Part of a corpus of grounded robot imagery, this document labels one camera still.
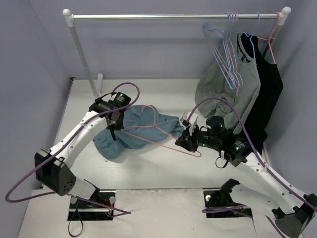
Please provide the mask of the blue t shirt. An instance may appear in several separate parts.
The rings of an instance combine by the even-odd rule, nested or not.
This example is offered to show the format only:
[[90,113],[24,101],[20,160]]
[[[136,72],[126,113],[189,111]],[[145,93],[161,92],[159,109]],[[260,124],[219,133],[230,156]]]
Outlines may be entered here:
[[[123,120],[123,130],[114,132],[115,140],[112,138],[110,131],[105,129],[96,135],[93,143],[97,151],[106,159],[117,158],[125,149],[141,149],[150,144],[141,139],[127,135],[124,131],[143,137],[153,142],[161,142],[167,138],[167,135],[156,128],[127,128],[131,126],[152,125],[154,121],[154,112],[150,108],[141,109],[144,105],[136,105],[129,107]],[[156,110],[157,126],[172,136],[179,138],[183,132],[183,126],[180,124],[179,117],[160,114]]]

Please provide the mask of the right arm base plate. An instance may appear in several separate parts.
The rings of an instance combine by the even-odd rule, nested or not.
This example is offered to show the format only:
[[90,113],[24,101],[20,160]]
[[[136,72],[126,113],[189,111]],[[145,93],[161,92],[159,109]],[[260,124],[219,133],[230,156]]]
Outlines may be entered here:
[[220,218],[253,218],[250,207],[235,203],[230,196],[219,189],[203,190],[205,208],[202,213],[208,219]]

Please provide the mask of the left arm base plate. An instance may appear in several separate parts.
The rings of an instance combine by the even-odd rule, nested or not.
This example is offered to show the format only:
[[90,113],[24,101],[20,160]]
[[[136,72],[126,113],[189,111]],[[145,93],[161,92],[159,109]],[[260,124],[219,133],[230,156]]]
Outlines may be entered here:
[[[114,190],[102,190],[100,192],[100,198],[97,203],[102,203],[109,207],[115,205],[115,191]],[[109,210],[100,205],[92,204],[87,201],[79,200],[75,197],[70,198],[68,209],[68,221],[112,221],[114,211]]]

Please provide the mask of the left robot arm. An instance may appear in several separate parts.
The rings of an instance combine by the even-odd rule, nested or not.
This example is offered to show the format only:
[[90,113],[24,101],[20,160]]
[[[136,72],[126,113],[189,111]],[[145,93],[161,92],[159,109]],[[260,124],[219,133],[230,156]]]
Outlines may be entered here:
[[96,99],[83,119],[62,141],[48,151],[39,150],[34,156],[36,167],[47,161],[35,171],[38,181],[60,196],[81,197],[81,202],[88,208],[97,206],[99,189],[75,176],[71,167],[98,133],[109,129],[111,136],[114,136],[114,131],[123,129],[123,115],[131,98],[121,92],[114,95],[114,99],[107,102]]

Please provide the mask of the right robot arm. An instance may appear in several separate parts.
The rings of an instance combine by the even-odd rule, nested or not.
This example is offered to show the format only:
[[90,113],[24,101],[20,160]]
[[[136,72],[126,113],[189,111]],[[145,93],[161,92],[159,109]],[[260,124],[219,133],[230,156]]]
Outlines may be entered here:
[[180,120],[185,127],[175,144],[196,152],[207,147],[219,153],[225,164],[246,173],[267,194],[262,194],[230,178],[217,191],[207,192],[205,213],[236,213],[243,206],[261,212],[283,238],[298,238],[317,213],[317,197],[293,187],[272,169],[243,137],[224,126],[220,116],[197,125],[197,115],[185,112]]

